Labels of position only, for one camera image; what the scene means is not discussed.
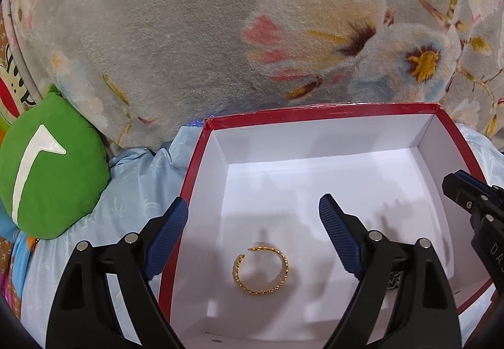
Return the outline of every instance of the cartoon print fabric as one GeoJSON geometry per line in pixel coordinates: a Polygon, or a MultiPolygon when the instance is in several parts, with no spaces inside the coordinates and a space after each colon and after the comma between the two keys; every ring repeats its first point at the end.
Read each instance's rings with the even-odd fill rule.
{"type": "Polygon", "coordinates": [[[212,115],[440,102],[504,148],[502,0],[4,0],[23,78],[111,142],[212,115]]]}
{"type": "Polygon", "coordinates": [[[0,294],[14,314],[21,317],[21,299],[28,262],[37,240],[12,222],[0,201],[0,294]]]}
{"type": "Polygon", "coordinates": [[[14,62],[3,20],[0,19],[0,145],[16,118],[33,106],[35,102],[14,62]]]}

